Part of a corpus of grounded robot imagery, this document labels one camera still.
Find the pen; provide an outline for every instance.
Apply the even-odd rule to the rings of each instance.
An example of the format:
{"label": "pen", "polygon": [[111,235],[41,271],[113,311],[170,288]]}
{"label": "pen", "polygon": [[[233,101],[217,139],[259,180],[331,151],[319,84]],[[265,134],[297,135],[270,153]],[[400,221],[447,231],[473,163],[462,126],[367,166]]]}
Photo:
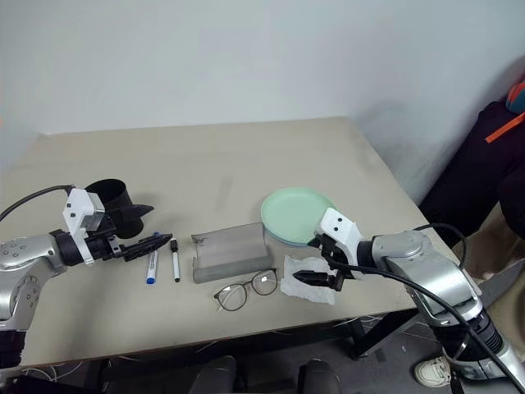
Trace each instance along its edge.
{"label": "pen", "polygon": [[171,257],[173,258],[173,278],[175,282],[180,282],[180,267],[179,267],[179,246],[175,237],[170,241]]}
{"label": "pen", "polygon": [[153,285],[157,280],[157,265],[158,265],[158,250],[154,250],[149,254],[148,272],[146,273],[146,283]]}

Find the white sneaker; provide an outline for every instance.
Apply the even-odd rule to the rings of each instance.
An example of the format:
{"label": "white sneaker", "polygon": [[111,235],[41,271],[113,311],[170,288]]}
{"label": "white sneaker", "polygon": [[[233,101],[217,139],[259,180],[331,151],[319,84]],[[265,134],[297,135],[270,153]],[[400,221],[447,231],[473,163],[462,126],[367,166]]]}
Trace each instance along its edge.
{"label": "white sneaker", "polygon": [[423,386],[443,387],[450,384],[450,365],[444,356],[417,364],[413,374]]}

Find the table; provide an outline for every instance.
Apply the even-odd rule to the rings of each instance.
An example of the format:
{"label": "table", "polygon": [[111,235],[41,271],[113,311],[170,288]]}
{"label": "table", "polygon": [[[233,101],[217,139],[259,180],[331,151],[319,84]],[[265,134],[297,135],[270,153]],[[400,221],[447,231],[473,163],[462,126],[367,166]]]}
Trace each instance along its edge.
{"label": "table", "polygon": [[[399,283],[373,276],[346,282],[335,306],[280,291],[266,297],[251,292],[247,305],[233,313],[218,311],[212,296],[235,278],[193,283],[190,235],[260,221],[261,203],[281,187],[309,186],[322,192],[365,236],[425,222],[374,149],[344,118],[43,135],[6,174],[3,201],[9,204],[47,186],[86,186],[111,177],[126,182],[134,203],[155,207],[144,217],[141,236],[176,234],[182,280],[172,280],[167,247],[160,251],[154,286],[145,284],[146,258],[68,269],[43,288],[23,365],[129,354],[413,308]],[[64,195],[55,194],[24,205],[2,223],[0,239],[65,228],[65,202]],[[431,239],[440,252],[453,257],[433,231]],[[278,270],[285,254],[318,254],[270,236],[266,241]]]}

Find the white wall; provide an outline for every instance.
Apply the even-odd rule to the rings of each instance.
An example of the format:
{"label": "white wall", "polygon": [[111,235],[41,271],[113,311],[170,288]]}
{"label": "white wall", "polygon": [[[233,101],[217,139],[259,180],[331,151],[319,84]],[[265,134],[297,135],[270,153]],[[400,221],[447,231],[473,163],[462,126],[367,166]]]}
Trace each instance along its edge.
{"label": "white wall", "polygon": [[522,0],[4,0],[2,14],[6,127],[23,144],[350,116],[417,201],[525,53]]}

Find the plate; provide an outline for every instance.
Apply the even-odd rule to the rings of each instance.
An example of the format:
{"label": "plate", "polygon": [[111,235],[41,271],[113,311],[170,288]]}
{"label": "plate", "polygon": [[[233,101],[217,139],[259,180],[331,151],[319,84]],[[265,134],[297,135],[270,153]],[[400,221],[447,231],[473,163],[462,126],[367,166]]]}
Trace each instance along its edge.
{"label": "plate", "polygon": [[293,246],[306,246],[328,208],[326,196],[308,187],[286,187],[271,193],[262,203],[261,219],[268,232]]}

